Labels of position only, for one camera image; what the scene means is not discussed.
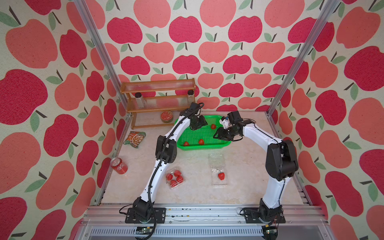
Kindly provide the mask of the clear clamshell container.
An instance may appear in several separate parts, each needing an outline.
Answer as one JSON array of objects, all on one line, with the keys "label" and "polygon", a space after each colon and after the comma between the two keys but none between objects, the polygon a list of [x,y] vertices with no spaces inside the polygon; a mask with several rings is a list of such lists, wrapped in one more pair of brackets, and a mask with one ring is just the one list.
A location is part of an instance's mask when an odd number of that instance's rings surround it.
[{"label": "clear clamshell container", "polygon": [[226,162],[223,154],[209,154],[212,185],[222,188],[228,185]]},{"label": "clear clamshell container", "polygon": [[169,170],[168,172],[166,172],[166,183],[167,183],[167,185],[168,185],[169,187],[170,187],[170,182],[171,182],[171,181],[168,181],[168,180],[167,180],[167,175],[168,175],[168,174],[172,174],[172,175],[173,175],[173,179],[172,179],[172,180],[176,180],[177,177],[174,176],[174,172],[175,172],[176,170],[179,170],[179,171],[181,172],[181,174],[182,174],[181,176],[184,178],[184,181],[183,181],[181,184],[179,184],[178,186],[182,185],[182,184],[186,181],[185,176],[184,176],[183,172],[181,171],[181,169],[178,168],[178,167],[173,168],[173,169]]}]

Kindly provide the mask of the green plastic basket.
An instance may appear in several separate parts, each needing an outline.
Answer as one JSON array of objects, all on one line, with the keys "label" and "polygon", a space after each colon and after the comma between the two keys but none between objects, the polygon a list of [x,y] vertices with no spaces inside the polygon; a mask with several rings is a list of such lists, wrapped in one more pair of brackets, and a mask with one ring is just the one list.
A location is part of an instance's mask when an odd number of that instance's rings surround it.
[{"label": "green plastic basket", "polygon": [[[221,149],[231,144],[231,142],[214,139],[213,136],[219,127],[222,125],[219,123],[222,116],[210,115],[205,116],[208,123],[207,126],[202,127],[199,130],[192,131],[190,127],[182,133],[177,141],[177,147],[183,151],[197,151],[197,150],[210,150],[210,149]],[[211,125],[215,124],[216,129],[212,130]],[[199,145],[199,140],[203,139],[205,144]],[[184,142],[188,142],[190,145],[184,147]]]}]

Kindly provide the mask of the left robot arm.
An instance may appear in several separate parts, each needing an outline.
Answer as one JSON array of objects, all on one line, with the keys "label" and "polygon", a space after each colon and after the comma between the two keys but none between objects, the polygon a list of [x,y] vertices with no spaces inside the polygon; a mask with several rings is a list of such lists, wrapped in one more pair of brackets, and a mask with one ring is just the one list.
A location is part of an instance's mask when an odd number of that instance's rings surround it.
[{"label": "left robot arm", "polygon": [[156,142],[155,165],[146,187],[141,195],[134,201],[132,211],[135,220],[148,223],[151,219],[156,222],[154,202],[157,188],[167,167],[177,157],[177,141],[187,128],[198,130],[207,125],[205,118],[199,116],[204,103],[191,103],[190,107],[181,111],[177,123],[164,136],[159,136]]}]

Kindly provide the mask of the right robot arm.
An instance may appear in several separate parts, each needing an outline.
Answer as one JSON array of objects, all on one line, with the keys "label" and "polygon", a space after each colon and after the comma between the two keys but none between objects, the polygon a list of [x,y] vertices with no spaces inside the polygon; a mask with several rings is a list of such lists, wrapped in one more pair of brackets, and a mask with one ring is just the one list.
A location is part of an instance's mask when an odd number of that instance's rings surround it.
[{"label": "right robot arm", "polygon": [[234,142],[235,136],[246,137],[265,150],[269,180],[256,217],[262,223],[272,222],[283,213],[282,198],[286,186],[299,168],[293,142],[268,134],[250,119],[231,120],[230,117],[222,117],[220,123],[222,126],[214,134],[215,139]]}]

